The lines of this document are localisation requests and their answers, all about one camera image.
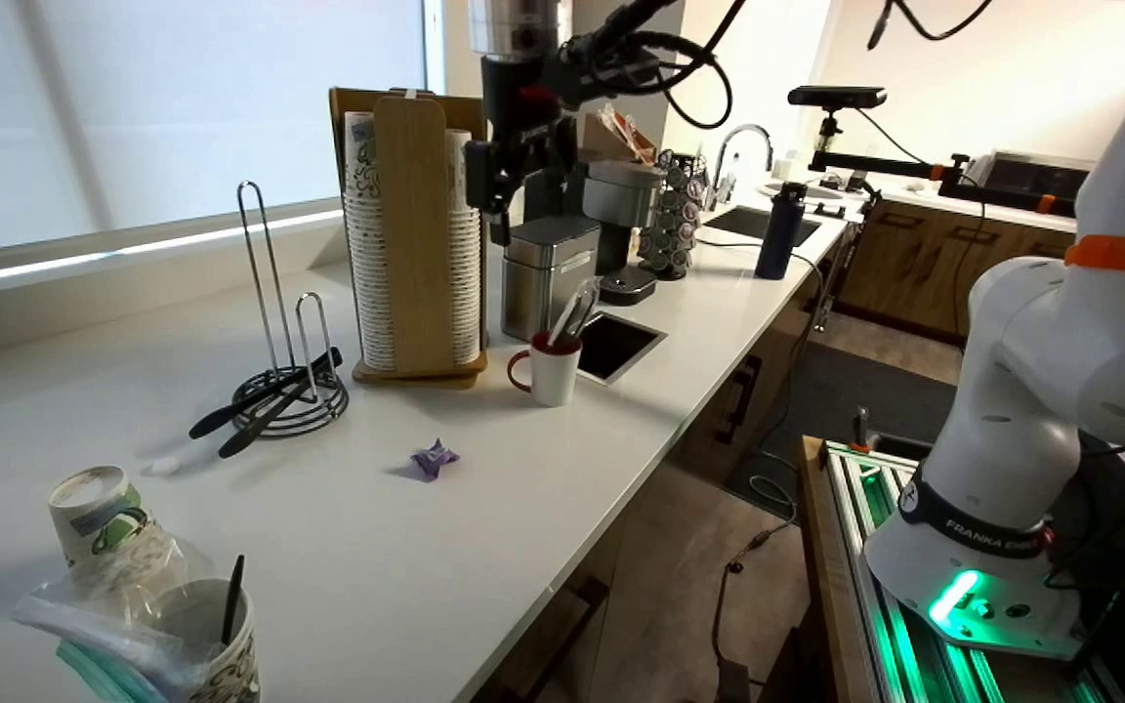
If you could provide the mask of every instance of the desk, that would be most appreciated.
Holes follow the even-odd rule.
[[[557,411],[504,383],[516,344],[494,339],[474,383],[357,385],[311,439],[134,480],[169,530],[246,552],[271,698],[470,698],[840,229],[824,223],[787,281],[750,276],[758,246],[699,246],[686,281],[619,309],[668,337],[619,383],[582,378]],[[337,344],[357,349],[344,271],[284,290],[324,292]],[[7,621],[63,569],[47,487],[82,466],[190,454],[186,426],[263,367],[251,285],[0,349],[0,698],[86,698],[56,638]],[[421,483],[408,461],[435,439],[462,466]]]

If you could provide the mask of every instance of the small cup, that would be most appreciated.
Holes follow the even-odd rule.
[[[126,534],[150,521],[141,491],[116,466],[93,466],[63,478],[47,497],[67,565],[82,565],[112,552]]]
[[[190,703],[259,698],[255,604],[241,590],[232,641],[224,643],[228,590],[228,578],[182,581],[146,611],[146,621],[176,638],[182,656],[203,667],[203,682],[186,694]]]
[[[577,344],[552,349],[546,337],[533,337],[533,349],[516,352],[507,378],[543,408],[561,408],[577,374]]]

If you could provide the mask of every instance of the green light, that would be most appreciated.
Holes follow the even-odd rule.
[[[862,499],[870,509],[870,522],[876,526],[896,513],[896,499],[886,497],[886,483],[883,483],[879,470],[862,471]]]
[[[981,569],[960,569],[948,590],[925,611],[938,624],[948,621],[957,601],[981,581]]]

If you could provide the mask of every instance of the cabinet door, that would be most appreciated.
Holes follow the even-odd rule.
[[[1014,227],[1013,237],[1014,237],[1014,251],[1033,259],[1065,259],[1065,251],[1074,246],[1074,234],[1065,229]]]
[[[931,254],[913,271],[912,316],[921,332],[960,339],[969,327],[969,290],[999,259],[999,229],[981,219],[938,219]]]
[[[840,306],[870,316],[899,316],[912,296],[912,272],[925,254],[925,215],[917,206],[879,202],[854,242],[840,285]]]
[[[675,440],[673,466],[728,483],[737,461],[767,439],[767,422],[796,361],[796,337],[776,327],[783,319],[767,327],[750,357],[728,374],[719,396]]]

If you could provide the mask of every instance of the paper towel roll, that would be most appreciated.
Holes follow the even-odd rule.
[[[445,133],[445,191],[419,191],[445,206],[442,229],[387,229],[378,141],[371,115],[344,115],[344,219],[358,326],[358,378],[462,374],[482,363],[482,227],[464,202],[464,133]],[[442,259],[429,285],[408,271]]]

